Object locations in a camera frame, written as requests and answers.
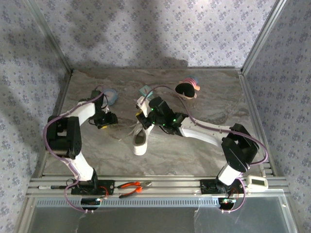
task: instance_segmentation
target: white sneaker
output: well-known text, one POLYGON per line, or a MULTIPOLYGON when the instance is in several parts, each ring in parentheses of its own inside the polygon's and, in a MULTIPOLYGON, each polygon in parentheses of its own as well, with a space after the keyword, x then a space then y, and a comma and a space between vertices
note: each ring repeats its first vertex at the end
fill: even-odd
POLYGON ((145 130, 141 123, 137 123, 136 127, 134 128, 134 137, 133 137, 133 152, 135 155, 144 155, 147 151, 147 143, 148 143, 148 136, 151 130, 154 128, 155 125, 151 125, 147 130, 145 130))

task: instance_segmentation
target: red-handled pliers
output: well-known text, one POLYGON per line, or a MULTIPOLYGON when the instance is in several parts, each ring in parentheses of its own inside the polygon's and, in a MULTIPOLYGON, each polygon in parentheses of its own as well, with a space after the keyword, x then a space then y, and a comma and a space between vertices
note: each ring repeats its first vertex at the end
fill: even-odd
POLYGON ((148 186, 151 186, 152 182, 151 181, 146 181, 146 182, 129 182, 129 183, 124 183, 119 185, 117 188, 126 188, 126 187, 131 187, 131 186, 137 186, 137 188, 130 192, 130 193, 126 193, 126 194, 122 194, 119 196, 119 198, 126 198, 129 197, 135 193, 140 193, 142 191, 143 188, 146 188, 148 186))

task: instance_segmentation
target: cable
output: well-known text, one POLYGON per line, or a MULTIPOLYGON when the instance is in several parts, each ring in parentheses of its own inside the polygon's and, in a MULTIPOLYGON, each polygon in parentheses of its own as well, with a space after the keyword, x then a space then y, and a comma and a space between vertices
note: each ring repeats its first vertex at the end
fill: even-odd
POLYGON ((237 192, 237 194, 238 194, 238 198, 235 198, 235 200, 237 200, 237 199, 239 199, 239 191, 236 189, 236 188, 234 188, 234 187, 232 187, 232 189, 231 189, 231 191, 230 191, 230 194, 229 194, 229 196, 228 196, 228 198, 233 194, 233 191, 236 191, 237 192))
POLYGON ((90 125, 95 125, 94 123, 91 123, 91 119, 88 120, 88 123, 89 123, 90 125))
POLYGON ((70 202, 70 200, 69 200, 68 197, 67 197, 67 190, 70 189, 71 187, 77 185, 78 183, 79 183, 79 177, 77 178, 76 182, 74 182, 74 183, 68 185, 68 186, 65 188, 65 190, 64 190, 64 196, 65 196, 65 199, 66 199, 67 203, 68 203, 73 209, 75 209, 75 210, 77 210, 77 211, 79 211, 79 212, 87 212, 87 210, 79 209, 78 207, 75 207, 75 206, 70 202))
MULTIPOLYGON (((143 104, 143 103, 146 101, 147 96, 148 96, 152 91, 154 91, 155 89, 157 89, 157 88, 159 88, 159 87, 165 87, 165 88, 167 88, 167 89, 170 89, 171 91, 174 91, 174 90, 173 90, 172 88, 170 88, 169 86, 165 86, 165 85, 156 86, 156 87, 152 88, 152 89, 146 94, 146 96, 144 97, 144 99, 142 100, 142 102, 141 102, 140 104, 143 104)), ((187 114, 188 114, 190 120, 191 120, 195 125, 197 125, 197 126, 199 126, 199 127, 201 127, 201 128, 207 129, 207 130, 219 132, 219 129, 217 129, 217 128, 213 128, 213 127, 209 127, 209 126, 205 126, 205 125, 201 125, 200 123, 197 123, 197 122, 195 121, 194 117, 191 115, 189 109, 188 109, 187 106, 185 105, 185 102, 182 100, 182 98, 181 98, 179 95, 177 95, 177 96, 178 96, 179 100, 181 101, 181 103, 183 104, 183 106, 185 107, 185 110, 186 110, 186 112, 187 112, 187 114)), ((262 160, 258 161, 258 162, 251 163, 250 166, 262 164, 262 163, 264 163, 264 162, 268 159, 268 157, 269 157, 268 150, 267 150, 267 148, 265 147, 265 145, 264 145, 262 142, 260 142, 259 140, 253 138, 253 137, 250 136, 250 135, 247 135, 247 134, 244 134, 244 133, 241 133, 241 132, 237 132, 237 131, 222 130, 222 132, 224 132, 224 133, 232 133, 232 134, 235 134, 235 135, 239 135, 239 136, 245 137, 245 138, 247 138, 247 139, 252 140, 253 142, 256 142, 257 144, 259 144, 259 145, 263 148, 264 153, 265 153, 264 158, 263 158, 262 160)))
POLYGON ((73 178, 69 178, 68 180, 66 180, 66 186, 68 186, 68 181, 74 182, 74 179, 73 178))
POLYGON ((161 129, 164 133, 169 134, 169 133, 166 132, 161 126, 159 126, 159 127, 160 127, 160 129, 161 129))
POLYGON ((108 98, 107 98, 107 95, 104 94, 104 97, 106 98, 107 104, 106 104, 106 106, 103 107, 102 109, 105 109, 105 108, 108 106, 108 98))
POLYGON ((105 196, 99 197, 99 199, 106 199, 106 198, 108 198, 109 197, 109 192, 108 192, 107 188, 105 186, 100 186, 100 188, 105 189, 106 190, 106 194, 105 194, 105 196))
POLYGON ((243 187, 244 196, 243 196, 242 202, 241 202, 241 204, 240 204, 237 208, 235 208, 235 209, 233 209, 233 210, 232 210, 232 209, 231 209, 231 210, 224 210, 224 209, 221 209, 221 211, 223 211, 223 212, 228 212, 228 213, 230 213, 230 212, 237 211, 237 210, 239 210, 239 209, 243 206, 243 204, 244 204, 244 202, 245 202, 245 199, 246 199, 246 191, 245 191, 244 183, 243 183, 243 181, 241 180, 240 177, 238 177, 237 180, 239 180, 239 181, 241 182, 242 187, 243 187))

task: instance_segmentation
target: gray marble tabletop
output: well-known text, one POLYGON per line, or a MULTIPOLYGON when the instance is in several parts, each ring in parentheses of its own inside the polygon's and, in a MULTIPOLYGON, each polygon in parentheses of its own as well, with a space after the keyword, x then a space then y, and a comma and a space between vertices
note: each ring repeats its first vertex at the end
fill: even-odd
MULTIPOLYGON (((216 176, 225 164, 221 148, 203 141, 167 135, 158 127, 150 134, 147 152, 136 156, 132 149, 132 135, 128 134, 136 123, 136 100, 138 90, 144 85, 151 87, 164 84, 174 88, 187 75, 199 80, 201 90, 197 98, 188 100, 192 115, 213 124, 233 126, 239 123, 254 135, 247 105, 236 71, 206 69, 141 70, 102 69, 82 73, 73 72, 62 112, 75 106, 80 99, 89 98, 97 85, 113 88, 119 98, 110 106, 118 116, 118 125, 98 130, 87 122, 81 126, 82 153, 99 175, 193 175, 216 176)), ((155 95, 161 96, 175 112, 185 112, 174 93, 158 88, 155 95)), ((263 157, 259 154, 256 160, 263 157)), ((259 166, 249 171, 260 175, 259 166)), ((45 174, 70 174, 60 161, 48 156, 45 174)))

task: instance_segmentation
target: patterned wall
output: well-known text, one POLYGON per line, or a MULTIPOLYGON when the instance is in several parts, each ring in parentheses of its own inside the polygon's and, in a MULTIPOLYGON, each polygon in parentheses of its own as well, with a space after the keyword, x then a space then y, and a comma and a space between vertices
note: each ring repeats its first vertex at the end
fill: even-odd
POLYGON ((311 232, 311 2, 289 0, 247 74, 276 166, 311 232))
POLYGON ((73 68, 241 67, 275 0, 36 0, 73 68))
POLYGON ((0 232, 12 232, 65 75, 28 9, 0 1, 0 232))

